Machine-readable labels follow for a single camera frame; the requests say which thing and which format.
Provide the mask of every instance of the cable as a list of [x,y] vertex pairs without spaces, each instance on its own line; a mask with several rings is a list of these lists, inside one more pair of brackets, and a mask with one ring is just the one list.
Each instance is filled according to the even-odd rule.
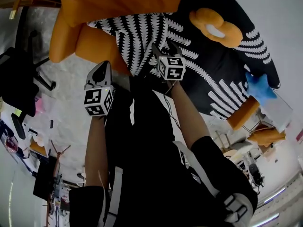
[[174,82],[174,83],[172,84],[171,88],[170,88],[165,94],[163,94],[163,97],[164,97],[164,101],[166,102],[166,104],[167,104],[167,106],[168,106],[168,108],[169,108],[169,117],[172,118],[172,119],[175,121],[177,127],[181,130],[181,127],[180,127],[178,121],[177,121],[177,120],[174,118],[174,116],[172,115],[171,105],[170,105],[168,99],[166,98],[166,94],[167,94],[168,92],[170,92],[170,91],[173,89],[173,87],[175,86],[175,84],[176,84],[176,82]]

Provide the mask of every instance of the forearm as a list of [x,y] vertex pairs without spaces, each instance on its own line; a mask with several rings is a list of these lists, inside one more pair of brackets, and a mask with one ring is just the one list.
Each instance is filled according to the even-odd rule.
[[86,186],[108,186],[108,163],[104,118],[93,117],[85,155]]
[[171,91],[175,103],[181,131],[188,148],[201,137],[209,136],[208,128],[179,82],[175,84]]

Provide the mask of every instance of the black and white blanket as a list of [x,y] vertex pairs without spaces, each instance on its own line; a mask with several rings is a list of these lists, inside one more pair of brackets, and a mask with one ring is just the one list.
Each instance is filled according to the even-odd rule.
[[[226,48],[205,37],[191,24],[190,11],[210,8],[226,21],[235,24],[243,34],[237,48]],[[187,71],[182,86],[205,114],[226,119],[247,100],[245,72],[254,76],[267,74],[269,85],[279,88],[279,78],[260,33],[235,0],[181,0],[175,13],[136,14],[101,19],[88,23],[91,27],[116,36],[117,46],[134,76],[148,76],[160,83],[155,43],[163,54],[169,54],[168,40],[182,50]]]

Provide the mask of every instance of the chair armrest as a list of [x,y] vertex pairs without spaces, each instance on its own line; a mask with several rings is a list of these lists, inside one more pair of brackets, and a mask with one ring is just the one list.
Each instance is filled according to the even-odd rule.
[[236,131],[245,124],[259,106],[260,104],[257,100],[250,96],[247,101],[227,119],[227,122],[230,124],[232,129]]
[[60,9],[53,27],[49,51],[49,58],[53,63],[59,63],[75,52],[81,27],[82,24],[75,27],[69,26]]

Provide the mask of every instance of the black t-shirt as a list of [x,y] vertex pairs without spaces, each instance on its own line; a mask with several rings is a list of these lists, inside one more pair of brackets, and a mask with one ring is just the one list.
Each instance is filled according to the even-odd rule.
[[[141,142],[123,169],[122,191],[115,227],[120,226],[230,226],[226,209],[205,185],[193,179],[181,163],[173,143]],[[258,203],[245,175],[226,159],[210,137],[192,148],[213,186],[227,193],[242,193],[255,211]],[[82,187],[70,191],[70,226],[98,225],[103,188]]]

